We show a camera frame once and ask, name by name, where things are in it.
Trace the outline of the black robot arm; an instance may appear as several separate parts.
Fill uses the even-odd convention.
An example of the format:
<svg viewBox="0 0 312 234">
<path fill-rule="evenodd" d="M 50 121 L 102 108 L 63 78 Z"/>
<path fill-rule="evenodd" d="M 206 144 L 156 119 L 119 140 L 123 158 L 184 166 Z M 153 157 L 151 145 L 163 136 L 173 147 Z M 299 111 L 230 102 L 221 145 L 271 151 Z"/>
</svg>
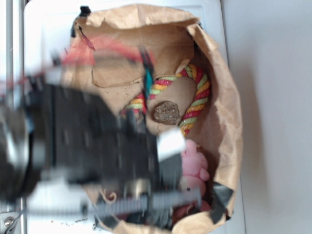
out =
<svg viewBox="0 0 312 234">
<path fill-rule="evenodd" d="M 98 95 L 29 78 L 33 91 L 19 108 L 0 107 L 0 198 L 14 204 L 39 183 L 61 180 L 89 188 L 95 201 L 53 208 L 13 206 L 12 232 L 22 215 L 95 217 L 116 224 L 170 228 L 186 202 L 179 189 L 185 138 L 178 128 L 159 136 L 146 116 L 120 117 Z"/>
</svg>

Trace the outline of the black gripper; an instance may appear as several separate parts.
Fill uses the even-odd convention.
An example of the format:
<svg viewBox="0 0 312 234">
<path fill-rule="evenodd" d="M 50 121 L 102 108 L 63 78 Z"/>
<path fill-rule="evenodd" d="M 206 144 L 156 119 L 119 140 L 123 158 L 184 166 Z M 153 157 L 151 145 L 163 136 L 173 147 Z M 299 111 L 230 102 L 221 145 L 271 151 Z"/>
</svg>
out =
<svg viewBox="0 0 312 234">
<path fill-rule="evenodd" d="M 182 176 L 179 152 L 158 158 L 157 138 L 145 125 L 145 115 L 133 110 L 118 120 L 116 145 L 109 144 L 102 187 L 117 195 L 114 201 L 98 199 L 97 218 L 114 228 L 121 221 L 170 229 L 173 208 L 179 206 L 178 183 Z"/>
</svg>

